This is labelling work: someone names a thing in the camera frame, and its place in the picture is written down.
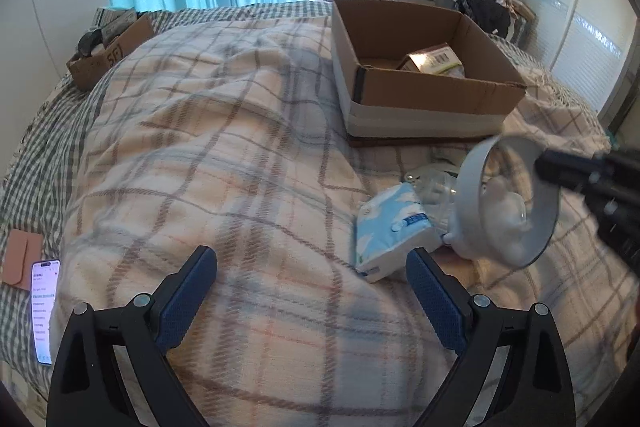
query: white wall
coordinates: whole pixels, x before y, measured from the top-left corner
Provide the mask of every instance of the white wall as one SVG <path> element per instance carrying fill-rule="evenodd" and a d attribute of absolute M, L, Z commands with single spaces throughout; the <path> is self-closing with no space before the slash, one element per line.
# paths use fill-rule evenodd
<path fill-rule="evenodd" d="M 0 171 L 108 0 L 0 0 Z"/>

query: cardboard box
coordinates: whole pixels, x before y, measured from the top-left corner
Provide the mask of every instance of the cardboard box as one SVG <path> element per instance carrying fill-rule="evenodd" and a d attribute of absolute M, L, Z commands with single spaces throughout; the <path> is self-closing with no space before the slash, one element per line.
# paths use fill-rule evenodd
<path fill-rule="evenodd" d="M 104 50 L 93 57 L 70 60 L 66 63 L 71 77 L 78 89 L 90 91 L 100 81 L 107 71 L 113 68 L 124 57 L 132 52 L 143 42 L 154 36 L 151 20 L 143 15 L 127 28 L 122 35 L 113 39 L 113 42 Z"/>
<path fill-rule="evenodd" d="M 445 42 L 466 78 L 396 70 L 407 54 Z M 376 143 L 498 134 L 526 90 L 471 19 L 433 6 L 335 0 L 332 59 L 347 133 Z"/>

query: black bag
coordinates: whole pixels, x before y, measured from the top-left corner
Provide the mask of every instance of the black bag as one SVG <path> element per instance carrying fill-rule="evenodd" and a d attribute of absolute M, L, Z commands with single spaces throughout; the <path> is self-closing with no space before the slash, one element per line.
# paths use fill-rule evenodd
<path fill-rule="evenodd" d="M 456 0 L 456 9 L 467 15 L 482 31 L 507 38 L 511 17 L 509 11 L 494 0 Z"/>

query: plaid blanket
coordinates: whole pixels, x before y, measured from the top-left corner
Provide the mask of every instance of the plaid blanket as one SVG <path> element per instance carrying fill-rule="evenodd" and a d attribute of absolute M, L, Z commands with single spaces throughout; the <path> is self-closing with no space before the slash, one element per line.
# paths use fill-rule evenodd
<path fill-rule="evenodd" d="M 348 147 L 330 23 L 175 27 L 102 81 L 66 215 L 54 345 L 79 300 L 123 305 L 209 245 L 218 279 L 168 358 L 212 425 L 414 422 L 453 355 L 402 276 L 369 285 L 356 274 L 354 216 L 408 170 L 465 147 Z M 607 148 L 580 100 L 570 92 L 563 100 L 548 73 L 500 45 L 529 85 L 508 132 L 586 154 Z M 523 181 L 512 158 L 495 161 Z M 532 266 L 447 265 L 498 305 L 548 304 L 581 425 L 623 367 L 636 296 L 633 277 L 595 233 L 579 198 L 563 194 L 556 233 Z M 471 423 L 496 383 L 486 383 Z M 142 397 L 132 398 L 140 419 L 151 421 Z"/>
<path fill-rule="evenodd" d="M 154 31 L 201 22 L 325 16 L 321 2 L 255 4 L 211 10 L 150 13 Z M 81 92 L 67 74 L 28 126 L 0 184 L 0 271 L 11 229 L 41 233 L 43 259 L 58 259 L 66 206 L 78 172 L 86 135 L 100 112 L 109 86 L 105 77 L 91 93 Z M 0 283 L 0 360 L 4 360 L 37 394 L 47 396 L 50 369 L 38 364 L 31 336 L 27 292 Z M 20 400 L 23 394 L 14 393 Z"/>

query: pink phone case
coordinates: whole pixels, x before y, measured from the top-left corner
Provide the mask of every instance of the pink phone case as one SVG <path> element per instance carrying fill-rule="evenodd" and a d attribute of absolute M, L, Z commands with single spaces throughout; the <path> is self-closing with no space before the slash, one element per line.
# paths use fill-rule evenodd
<path fill-rule="evenodd" d="M 2 262 L 2 282 L 31 290 L 31 266 L 42 259 L 43 239 L 39 233 L 15 229 L 9 233 Z"/>

